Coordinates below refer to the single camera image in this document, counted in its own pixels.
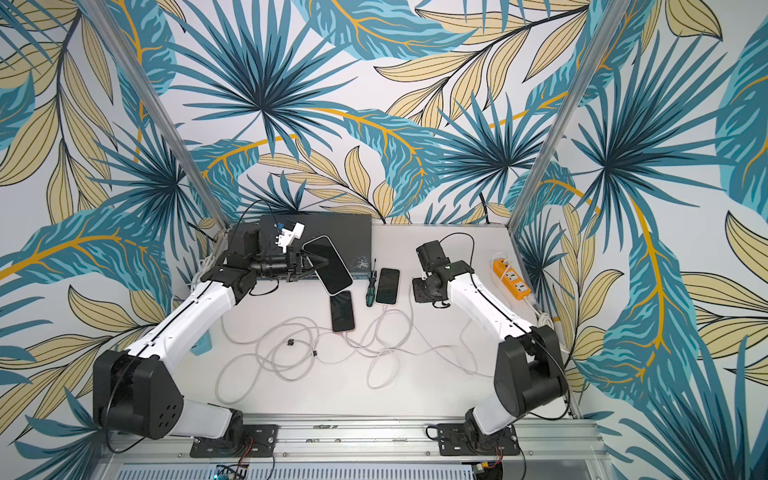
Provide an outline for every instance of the metal post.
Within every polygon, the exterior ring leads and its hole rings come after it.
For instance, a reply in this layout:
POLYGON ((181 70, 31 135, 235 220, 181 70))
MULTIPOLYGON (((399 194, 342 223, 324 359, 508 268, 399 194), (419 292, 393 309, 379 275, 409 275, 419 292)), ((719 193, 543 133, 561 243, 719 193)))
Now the metal post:
POLYGON ((557 149, 558 142, 563 137, 565 132, 565 126, 568 121, 571 120, 576 108, 581 102, 581 97, 587 91, 589 82, 592 80, 594 73, 597 71, 598 66, 603 60, 608 45, 611 43, 611 39, 614 37, 614 33, 618 29, 621 16, 627 12, 630 0, 612 0, 608 3, 608 6, 603 13, 603 17, 600 19, 600 24, 595 29, 594 37, 587 46, 587 51, 584 53, 584 57, 581 60, 581 67, 576 71, 571 87, 568 89, 568 95, 563 100, 560 110, 554 118, 549 134, 544 139, 544 144, 541 146, 541 150, 538 152, 536 161, 533 163, 531 173, 528 174, 528 179, 523 185, 523 190, 520 192, 520 197, 515 204, 515 208, 512 209, 509 222, 507 223, 507 230, 509 236, 515 235, 518 231, 520 223, 523 221, 525 211, 528 209, 528 205, 533 201, 538 185, 541 183, 541 179, 544 173, 547 171, 547 166, 552 159, 552 155, 557 149))
POLYGON ((101 40, 107 45, 110 53, 112 53, 115 63, 122 68, 123 73, 128 78, 131 86, 133 86, 139 99, 144 103, 147 113, 152 117, 155 126, 167 142, 170 151, 176 156, 179 165, 184 169, 190 183, 197 190, 208 213, 219 228, 226 231, 230 226, 229 220, 224 216, 219 202, 210 192, 202 175, 200 175, 192 155, 181 139, 165 107, 163 107, 160 97, 154 91, 147 74, 139 64, 136 56, 131 54, 127 39, 122 35, 117 21, 107 7, 107 3, 104 0, 81 0, 80 3, 88 13, 88 17, 93 21, 96 32, 101 36, 101 40))

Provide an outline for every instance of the black cable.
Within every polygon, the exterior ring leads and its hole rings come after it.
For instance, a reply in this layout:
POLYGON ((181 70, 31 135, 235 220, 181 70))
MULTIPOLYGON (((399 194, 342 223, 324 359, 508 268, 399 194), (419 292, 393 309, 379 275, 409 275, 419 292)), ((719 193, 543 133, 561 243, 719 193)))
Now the black cable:
MULTIPOLYGON (((450 233, 450 234, 446 235, 445 237, 443 237, 442 240, 440 240, 440 243, 442 243, 443 240, 445 240, 446 238, 450 237, 451 235, 466 235, 467 237, 472 239, 472 252, 469 254, 469 266, 472 266, 472 258, 475 255, 475 238, 472 235, 470 235, 469 233, 466 233, 466 232, 454 232, 454 233, 450 233)), ((519 326, 517 323, 515 323, 515 321, 513 321, 511 318, 509 318, 507 316, 507 314, 504 313, 504 311, 502 309, 498 308, 498 306, 495 303, 493 303, 487 296, 485 296, 485 294, 478 288, 477 284, 475 283, 475 278, 472 277, 472 275, 469 276, 469 279, 472 281, 472 285, 475 287, 475 290, 478 291, 478 293, 485 299, 486 302, 490 303, 493 306, 493 308, 497 309, 497 311, 500 314, 502 314, 504 318, 509 320, 509 322, 512 325, 518 327, 518 329, 521 330, 525 335, 528 335, 528 337, 531 338, 531 341, 533 343, 535 343, 536 345, 539 345, 539 343, 536 340, 536 338, 530 332, 526 332, 521 326, 519 326)), ((552 360, 552 362, 554 362, 554 365, 558 367, 558 369, 560 370, 560 373, 563 374, 563 379, 565 379, 565 381, 567 382, 568 376, 565 375, 565 370, 563 369, 563 367, 560 366, 560 364, 557 362, 557 360, 554 359, 552 354, 550 354, 549 351, 547 351, 547 349, 544 348, 543 345, 539 345, 539 346, 541 347, 541 350, 544 353, 546 353, 547 356, 549 356, 549 358, 552 360)), ((560 420, 560 419, 562 419, 563 417, 565 417, 568 414, 568 411, 571 410, 571 389, 566 388, 565 393, 566 393, 566 397, 568 398, 568 400, 565 403, 565 411, 559 417, 556 417, 556 418, 544 417, 544 416, 541 416, 541 415, 537 415, 537 414, 535 414, 533 412, 530 412, 530 414, 533 415, 534 417, 540 418, 542 420, 560 420)))
POLYGON ((259 447, 264 447, 271 454, 270 456, 272 457, 272 469, 270 470, 270 475, 266 477, 266 480, 270 480, 270 478, 272 478, 272 475, 275 472, 275 452, 270 450, 270 447, 264 445, 263 443, 254 442, 253 444, 258 445, 259 447))
POLYGON ((272 289, 272 290, 270 290, 269 292, 264 292, 264 293, 251 293, 251 292, 253 292, 253 288, 251 288, 250 290, 248 290, 248 295, 251 295, 251 296, 262 296, 262 295, 269 295, 270 293, 274 293, 274 292, 276 292, 276 291, 277 291, 277 287, 278 287, 278 286, 280 286, 280 279, 279 279, 279 278, 276 278, 275 280, 277 280, 277 285, 275 285, 275 288, 273 288, 273 289, 272 289))
POLYGON ((523 455, 523 476, 520 477, 520 480, 525 480, 525 474, 528 473, 528 460, 525 459, 523 449, 520 449, 520 455, 523 455))
POLYGON ((239 478, 241 480, 245 479, 245 475, 243 475, 242 473, 239 473, 237 470, 235 470, 234 468, 230 467, 229 465, 221 465, 221 464, 219 464, 219 465, 216 465, 216 468, 221 468, 220 471, 216 472, 216 476, 221 475, 222 473, 224 473, 224 470, 228 470, 228 471, 230 471, 230 472, 235 474, 235 478, 239 478))
POLYGON ((442 243, 443 240, 445 240, 448 237, 452 237, 454 235, 466 235, 467 237, 472 239, 472 252, 469 254, 469 266, 472 266, 472 259, 475 257, 475 238, 466 232, 454 232, 449 233, 448 235, 445 235, 442 240, 439 241, 439 243, 442 243))
POLYGON ((114 394, 117 393, 118 386, 120 386, 120 382, 123 381, 123 378, 125 377, 125 374, 127 373, 127 371, 133 366, 134 363, 136 363, 137 360, 139 360, 139 355, 141 355, 141 353, 148 346, 149 346, 149 343, 147 345, 144 345, 144 347, 141 350, 139 350, 139 353, 130 362, 128 362, 128 364, 125 366, 125 368, 123 368, 122 371, 120 372, 120 375, 119 375, 118 379, 115 380, 115 382, 114 382, 114 387, 112 388, 112 393, 111 393, 111 395, 109 395, 109 403, 107 404, 107 408, 104 410, 104 418, 101 419, 101 425, 102 425, 101 429, 104 430, 104 443, 107 446, 107 448, 109 449, 109 451, 114 453, 115 455, 119 454, 119 453, 127 452, 128 450, 132 449, 133 447, 138 445, 139 442, 141 442, 142 440, 144 440, 146 438, 146 437, 141 437, 136 442, 134 442, 133 445, 129 446, 126 449, 115 450, 112 447, 112 444, 109 442, 108 420, 109 420, 109 409, 110 409, 110 407, 112 407, 112 401, 114 400, 114 394))

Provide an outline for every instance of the blue palm leaf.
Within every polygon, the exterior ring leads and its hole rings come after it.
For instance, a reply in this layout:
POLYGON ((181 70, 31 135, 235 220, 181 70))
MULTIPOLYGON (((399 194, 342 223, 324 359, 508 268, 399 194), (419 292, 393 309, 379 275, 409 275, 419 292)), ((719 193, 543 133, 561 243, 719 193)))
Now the blue palm leaf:
POLYGON ((573 142, 587 158, 599 166, 599 169, 576 207, 584 203, 590 204, 588 212, 584 215, 582 228, 586 227, 593 214, 598 215, 598 221, 588 233, 590 235, 605 221, 608 225, 605 235, 606 247, 611 237, 612 223, 616 224, 620 245, 624 243, 624 218, 629 218, 630 225, 636 224, 632 202, 649 213, 647 220, 653 230, 656 230, 650 208, 645 208, 647 204, 644 195, 671 203, 690 205, 667 194, 666 188, 657 186, 657 182, 719 189, 660 170, 662 167, 692 167, 728 162, 717 155, 694 152, 698 148, 715 144, 715 139, 689 143, 678 139, 691 128, 715 118, 717 112, 710 112, 684 121, 694 108, 722 85, 731 70, 729 68, 716 78, 710 78, 722 57, 700 70, 716 45, 693 58, 699 41, 700 37, 673 63, 671 58, 677 50, 676 41, 666 56, 657 61, 657 35, 647 61, 648 66, 642 72, 641 52, 637 49, 625 91, 622 89, 624 73, 615 75, 613 111, 608 111, 608 95, 604 90, 600 90, 598 95, 599 112, 591 105, 586 106, 595 133, 591 134, 583 125, 579 125, 584 142, 573 142), (690 65, 684 67, 691 59, 690 65), (684 87, 686 82, 690 82, 690 85, 684 87))
POLYGON ((190 251, 188 244, 194 243, 194 232, 189 223, 197 223, 202 216, 201 210, 190 197, 192 187, 186 181, 186 174, 178 164, 175 155, 168 148, 165 139, 158 134, 154 123, 148 128, 137 125, 144 141, 131 139, 132 145, 117 138, 117 145, 130 151, 123 155, 117 150, 99 144, 112 162, 105 162, 116 170, 121 170, 132 178, 130 180, 92 178, 101 184, 128 187, 104 202, 104 206, 119 206, 119 210, 131 210, 141 218, 145 228, 156 238, 165 238, 170 232, 170 248, 178 260, 177 244, 185 251, 190 251))
POLYGON ((503 126, 498 120, 495 104, 491 104, 495 125, 491 127, 474 95, 472 95, 472 115, 461 105, 459 108, 468 119, 472 131, 467 132, 448 115, 441 112, 459 134, 438 132, 445 156, 435 171, 444 182, 452 182, 452 185, 440 194, 439 200, 461 189, 454 199, 454 205, 471 192, 470 203, 473 203, 480 193, 489 200, 496 195, 496 202, 501 203, 507 190, 511 169, 528 170, 533 165, 544 136, 549 130, 549 126, 544 126, 547 118, 541 117, 527 128, 528 122, 533 118, 532 114, 528 114, 515 128, 512 109, 507 99, 506 123, 503 126))
POLYGON ((19 455, 29 459, 44 459, 42 464, 16 478, 16 480, 31 480, 45 472, 49 472, 46 480, 65 480, 66 478, 90 478, 101 457, 101 430, 94 424, 91 416, 83 409, 80 402, 65 389, 67 402, 75 418, 82 426, 65 425, 53 420, 40 420, 27 417, 29 425, 49 437, 68 437, 83 435, 72 443, 54 448, 43 448, 28 443, 13 442, 19 455))
MULTIPOLYGON (((275 151, 278 137, 288 138, 296 135, 305 149, 310 150, 308 137, 330 147, 316 130, 336 134, 317 120, 334 122, 326 112, 328 109, 341 108, 335 102, 321 101, 319 97, 336 90, 343 84, 319 86, 319 83, 347 65, 320 73, 321 67, 341 52, 344 47, 331 48, 321 52, 321 42, 303 57, 297 52, 310 29, 305 25, 289 43, 291 22, 290 2, 283 3, 283 10, 278 20, 275 1, 267 2, 266 28, 260 17, 260 3, 253 2, 251 7, 252 25, 246 21, 241 0, 232 0, 236 21, 234 25, 224 14, 223 9, 214 2, 219 28, 193 3, 184 0, 200 23, 205 27, 210 38, 203 35, 183 19, 175 17, 177 22, 198 43, 213 61, 203 58, 179 44, 170 47, 181 55, 199 64, 213 77, 184 66, 175 66, 175 71, 202 82, 206 87, 194 85, 175 85, 172 88, 193 91, 214 96, 216 102, 195 102, 187 104, 196 108, 215 110, 202 115, 196 120, 227 118, 238 115, 253 115, 254 120, 261 115, 270 146, 275 151)), ((286 142, 294 157, 299 158, 295 144, 286 142)))

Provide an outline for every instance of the orange power strip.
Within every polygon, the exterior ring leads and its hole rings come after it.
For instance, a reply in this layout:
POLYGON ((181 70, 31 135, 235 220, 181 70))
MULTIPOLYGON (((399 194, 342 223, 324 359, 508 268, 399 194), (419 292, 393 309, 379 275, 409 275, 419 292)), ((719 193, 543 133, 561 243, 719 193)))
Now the orange power strip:
POLYGON ((531 294, 531 289, 528 288, 528 285, 525 284, 507 260, 503 258, 496 260, 493 263, 493 273, 517 300, 523 300, 531 294))

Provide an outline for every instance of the tropical leaf wallpaper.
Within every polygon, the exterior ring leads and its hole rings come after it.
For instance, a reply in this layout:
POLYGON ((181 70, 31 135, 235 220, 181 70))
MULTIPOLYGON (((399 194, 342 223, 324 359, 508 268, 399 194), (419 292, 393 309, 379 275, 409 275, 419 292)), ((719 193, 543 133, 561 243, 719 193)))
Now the tropical leaf wallpaper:
MULTIPOLYGON (((610 0, 105 1, 230 221, 524 209, 617 477, 768 475, 767 7, 631 0, 518 205, 610 0)), ((87 478, 94 359, 220 232, 76 0, 0 0, 0 112, 4 475, 87 478)))
POLYGON ((768 5, 640 3, 515 240, 619 479, 766 478, 768 5))

